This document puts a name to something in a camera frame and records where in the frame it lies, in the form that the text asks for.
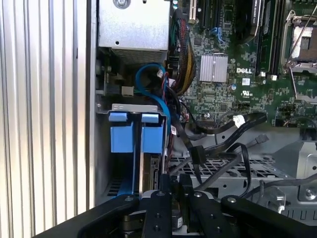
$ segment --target ridged metal surface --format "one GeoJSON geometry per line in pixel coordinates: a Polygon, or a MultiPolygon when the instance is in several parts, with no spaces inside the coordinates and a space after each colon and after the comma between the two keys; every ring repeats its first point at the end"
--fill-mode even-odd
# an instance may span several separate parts
{"type": "Polygon", "coordinates": [[[204,55],[201,59],[200,82],[218,82],[227,81],[228,56],[222,54],[204,55]]]}
{"type": "Polygon", "coordinates": [[[87,209],[86,1],[0,1],[0,237],[87,209]]]}
{"type": "Polygon", "coordinates": [[[163,63],[167,51],[140,51],[112,49],[125,64],[163,63]]]}

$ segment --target ventilation grille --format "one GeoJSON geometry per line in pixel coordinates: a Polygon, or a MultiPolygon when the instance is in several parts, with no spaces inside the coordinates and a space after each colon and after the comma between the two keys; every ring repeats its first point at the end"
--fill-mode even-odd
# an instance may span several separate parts
{"type": "MultiPolygon", "coordinates": [[[[179,164],[182,162],[184,158],[172,158],[171,163],[179,164]]],[[[214,172],[218,171],[223,165],[225,165],[228,161],[226,160],[208,160],[204,165],[200,165],[201,167],[201,175],[203,176],[210,176],[214,172]]],[[[251,165],[251,173],[254,178],[279,178],[280,174],[275,173],[274,168],[272,166],[274,164],[274,160],[267,158],[267,160],[263,159],[251,159],[250,165],[251,165]]],[[[181,172],[188,174],[188,175],[194,175],[194,168],[191,163],[187,164],[183,169],[181,169],[181,172]]],[[[246,170],[244,163],[241,162],[234,168],[230,169],[227,173],[227,176],[232,177],[230,175],[233,175],[233,177],[245,177],[246,176],[246,170]]]]}
{"type": "Polygon", "coordinates": [[[282,214],[300,222],[317,222],[317,210],[290,209],[282,211],[282,214]]]}
{"type": "MultiPolygon", "coordinates": [[[[117,197],[119,194],[122,182],[123,182],[123,178],[113,178],[107,189],[107,196],[117,197]]],[[[139,196],[139,191],[138,190],[134,191],[134,195],[139,196]]]]}
{"type": "Polygon", "coordinates": [[[163,63],[166,51],[132,51],[112,49],[125,64],[163,63]]]}

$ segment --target screw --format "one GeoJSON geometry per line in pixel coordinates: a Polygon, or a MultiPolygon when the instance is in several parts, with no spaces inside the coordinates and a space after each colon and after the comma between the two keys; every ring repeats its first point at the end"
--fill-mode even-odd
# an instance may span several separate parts
{"type": "Polygon", "coordinates": [[[131,201],[133,201],[133,197],[127,197],[124,201],[131,202],[131,201]]]}
{"type": "Polygon", "coordinates": [[[312,189],[307,188],[306,189],[306,197],[308,200],[314,200],[317,196],[316,196],[316,193],[312,189]]]}
{"type": "Polygon", "coordinates": [[[195,193],[194,193],[194,196],[195,196],[195,197],[201,197],[201,196],[202,196],[202,193],[201,193],[201,192],[195,192],[195,193]]]}
{"type": "Polygon", "coordinates": [[[311,190],[308,188],[308,189],[306,189],[306,195],[307,195],[308,197],[312,197],[312,196],[314,195],[314,192],[311,191],[311,190]]]}
{"type": "Polygon", "coordinates": [[[160,197],[161,197],[161,196],[164,196],[164,195],[165,195],[165,193],[163,193],[163,192],[161,192],[161,191],[157,193],[157,196],[160,196],[160,197]]]}
{"type": "Polygon", "coordinates": [[[227,201],[228,201],[228,202],[231,202],[231,203],[237,202],[237,200],[236,200],[235,198],[233,198],[233,197],[229,197],[229,198],[227,199],[227,201]]]}
{"type": "Polygon", "coordinates": [[[127,0],[117,0],[118,5],[124,6],[126,4],[127,0]]]}

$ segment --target chip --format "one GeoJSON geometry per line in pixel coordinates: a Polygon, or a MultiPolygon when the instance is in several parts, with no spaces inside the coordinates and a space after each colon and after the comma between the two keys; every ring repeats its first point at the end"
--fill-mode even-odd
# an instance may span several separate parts
{"type": "Polygon", "coordinates": [[[203,39],[201,37],[195,37],[194,38],[194,45],[195,46],[201,46],[203,42],[203,39]]]}
{"type": "Polygon", "coordinates": [[[220,104],[220,111],[221,112],[227,111],[227,104],[220,104]]]}

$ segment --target heatsink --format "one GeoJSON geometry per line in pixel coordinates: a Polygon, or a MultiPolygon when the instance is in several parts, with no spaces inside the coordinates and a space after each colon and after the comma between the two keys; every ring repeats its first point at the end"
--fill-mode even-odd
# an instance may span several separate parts
{"type": "Polygon", "coordinates": [[[224,54],[203,55],[200,67],[200,82],[225,83],[227,81],[228,56],[224,54]]]}

